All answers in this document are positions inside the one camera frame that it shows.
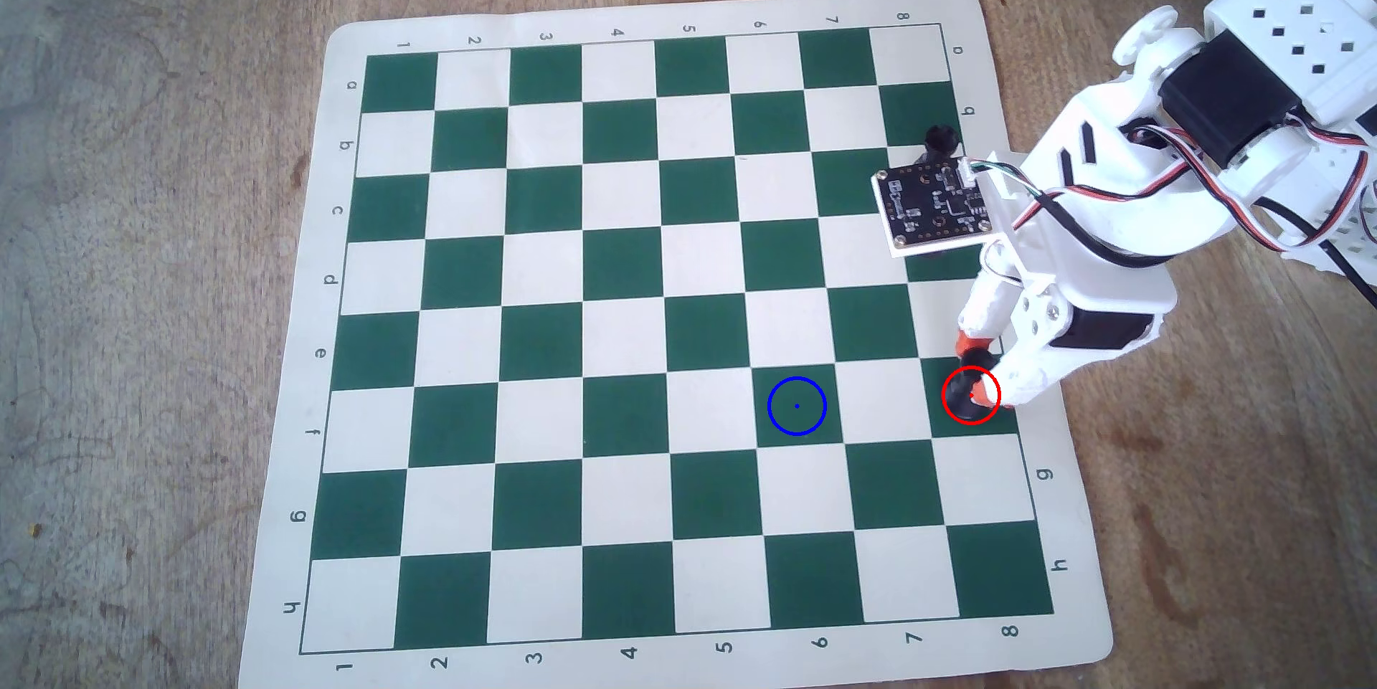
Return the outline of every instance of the wooden table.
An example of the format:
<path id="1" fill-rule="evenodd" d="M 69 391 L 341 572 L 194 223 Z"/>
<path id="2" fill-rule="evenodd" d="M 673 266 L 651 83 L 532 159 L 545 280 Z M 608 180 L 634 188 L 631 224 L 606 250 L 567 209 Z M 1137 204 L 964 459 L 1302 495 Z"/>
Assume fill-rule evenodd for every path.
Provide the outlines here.
<path id="1" fill-rule="evenodd" d="M 233 685 L 326 36 L 655 1 L 0 0 L 0 682 Z M 1013 146 L 1205 1 L 982 0 Z M 935 683 L 1377 681 L 1377 314 L 1239 233 L 1172 274 L 1066 383 L 1114 653 Z"/>

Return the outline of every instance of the white plastic part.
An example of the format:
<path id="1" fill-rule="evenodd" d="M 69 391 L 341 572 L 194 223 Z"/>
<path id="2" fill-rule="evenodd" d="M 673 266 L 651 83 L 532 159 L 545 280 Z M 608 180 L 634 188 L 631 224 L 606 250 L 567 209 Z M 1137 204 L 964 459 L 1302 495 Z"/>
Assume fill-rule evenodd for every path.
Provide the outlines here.
<path id="1" fill-rule="evenodd" d="M 1170 6 L 1148 11 L 1114 44 L 1114 62 L 1124 68 L 1133 65 L 1143 47 L 1161 39 L 1173 25 L 1176 25 L 1176 10 Z"/>

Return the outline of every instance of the wire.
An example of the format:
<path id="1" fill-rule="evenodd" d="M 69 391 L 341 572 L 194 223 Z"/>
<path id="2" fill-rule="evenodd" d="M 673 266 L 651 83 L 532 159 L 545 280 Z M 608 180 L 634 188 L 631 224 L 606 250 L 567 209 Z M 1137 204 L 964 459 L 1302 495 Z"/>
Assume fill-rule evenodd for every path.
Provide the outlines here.
<path id="1" fill-rule="evenodd" d="M 1300 218 L 1294 211 L 1292 211 L 1286 205 L 1270 197 L 1259 198 L 1256 205 L 1259 208 L 1271 211 L 1282 216 L 1283 219 L 1289 220 L 1292 226 L 1301 230 L 1301 233 L 1304 233 L 1307 237 L 1318 234 L 1316 229 L 1311 226 L 1310 222 Z M 1369 305 L 1377 309 L 1377 291 L 1373 291 L 1373 287 L 1369 285 L 1366 280 L 1363 280 L 1363 276 L 1358 274 L 1358 270 L 1355 270 L 1354 266 L 1348 263 L 1348 259 L 1344 258 L 1344 255 L 1338 251 L 1338 248 L 1336 248 L 1334 244 L 1330 243 L 1329 240 L 1321 240 L 1319 249 L 1323 251 L 1330 258 L 1330 260 L 1334 262 L 1334 266 L 1338 267 L 1338 271 L 1344 273 L 1344 277 L 1347 277 L 1348 281 L 1354 284 L 1354 288 L 1356 288 L 1358 292 L 1363 295 L 1363 299 L 1366 299 Z"/>

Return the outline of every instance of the robotic arm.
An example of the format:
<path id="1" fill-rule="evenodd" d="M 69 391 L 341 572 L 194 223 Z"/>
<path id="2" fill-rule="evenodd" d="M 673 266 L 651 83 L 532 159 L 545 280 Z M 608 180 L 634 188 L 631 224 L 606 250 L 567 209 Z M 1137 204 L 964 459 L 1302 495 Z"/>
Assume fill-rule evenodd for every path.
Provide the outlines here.
<path id="1" fill-rule="evenodd" d="M 953 157 L 934 128 L 914 165 L 876 175 L 891 255 L 985 243 L 957 354 L 993 379 L 957 372 L 958 418 L 979 420 L 996 397 L 1024 404 L 1157 339 L 1176 306 L 1166 259 L 1235 227 L 1321 269 L 1344 269 L 1341 255 L 1360 266 L 1345 274 L 1377 281 L 1363 212 L 1377 194 L 1377 0 L 1213 0 L 1203 34 L 1176 19 L 1161 7 L 1133 25 L 1113 52 L 1132 73 L 1075 95 L 1030 153 Z M 963 237 L 931 234 L 901 197 L 920 178 L 967 190 L 983 218 Z M 1254 204 L 1282 215 L 1279 236 Z M 996 362 L 989 346 L 1011 327 L 1016 343 Z"/>

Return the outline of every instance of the chessboard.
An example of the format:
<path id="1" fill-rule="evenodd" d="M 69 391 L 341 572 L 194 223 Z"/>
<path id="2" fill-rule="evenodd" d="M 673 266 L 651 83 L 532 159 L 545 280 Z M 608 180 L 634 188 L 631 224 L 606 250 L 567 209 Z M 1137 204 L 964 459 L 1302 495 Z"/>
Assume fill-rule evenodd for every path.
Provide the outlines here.
<path id="1" fill-rule="evenodd" d="M 353 23 L 326 50 L 244 689 L 804 686 L 1102 659 L 1059 390 L 947 413 L 1007 147 L 975 0 Z"/>

